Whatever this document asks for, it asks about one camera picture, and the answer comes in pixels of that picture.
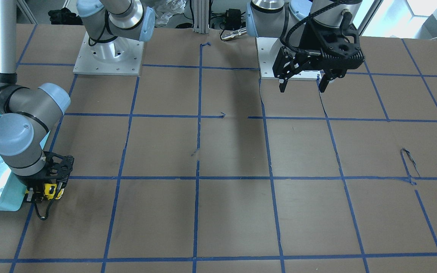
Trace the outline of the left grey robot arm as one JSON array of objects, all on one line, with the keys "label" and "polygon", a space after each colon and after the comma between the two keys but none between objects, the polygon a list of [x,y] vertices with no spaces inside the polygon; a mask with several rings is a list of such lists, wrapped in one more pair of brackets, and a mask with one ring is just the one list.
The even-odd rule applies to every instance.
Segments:
[{"label": "left grey robot arm", "polygon": [[345,77],[365,61],[359,32],[353,24],[360,0],[252,0],[246,29],[253,37],[277,38],[280,47],[272,65],[279,90],[303,71],[323,71],[319,91]]}]

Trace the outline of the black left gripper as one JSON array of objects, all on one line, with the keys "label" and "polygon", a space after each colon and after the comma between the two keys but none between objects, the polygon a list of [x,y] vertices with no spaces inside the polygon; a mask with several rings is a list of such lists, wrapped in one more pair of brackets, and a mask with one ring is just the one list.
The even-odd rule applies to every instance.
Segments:
[{"label": "black left gripper", "polygon": [[[281,93],[285,92],[288,80],[302,71],[357,69],[365,61],[358,30],[352,23],[342,29],[326,27],[311,20],[305,25],[299,47],[319,51],[320,55],[311,60],[309,55],[293,56],[286,47],[281,47],[272,66]],[[329,83],[338,77],[338,71],[325,71],[319,82],[320,93],[324,93]]]}]

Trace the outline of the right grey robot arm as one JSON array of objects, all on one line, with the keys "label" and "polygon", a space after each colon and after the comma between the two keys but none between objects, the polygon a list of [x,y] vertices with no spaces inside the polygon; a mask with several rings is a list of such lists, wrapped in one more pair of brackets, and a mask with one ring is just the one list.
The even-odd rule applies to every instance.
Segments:
[{"label": "right grey robot arm", "polygon": [[[0,0],[0,156],[26,187],[26,202],[53,201],[66,187],[74,158],[43,151],[40,143],[71,99],[53,83],[37,89],[17,84],[16,7],[14,0]],[[121,60],[128,53],[124,40],[147,42],[156,25],[156,11],[140,0],[78,0],[76,9],[101,62]]]}]

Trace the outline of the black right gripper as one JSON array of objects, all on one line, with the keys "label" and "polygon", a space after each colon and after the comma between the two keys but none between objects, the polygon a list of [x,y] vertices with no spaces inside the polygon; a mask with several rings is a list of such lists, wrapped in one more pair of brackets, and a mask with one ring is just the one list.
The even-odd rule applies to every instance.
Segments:
[{"label": "black right gripper", "polygon": [[36,203],[37,193],[34,188],[44,188],[45,184],[56,184],[54,199],[59,200],[66,188],[68,178],[73,170],[75,158],[71,155],[61,156],[53,152],[44,152],[43,169],[29,176],[22,176],[21,183],[26,185],[26,202]]}]

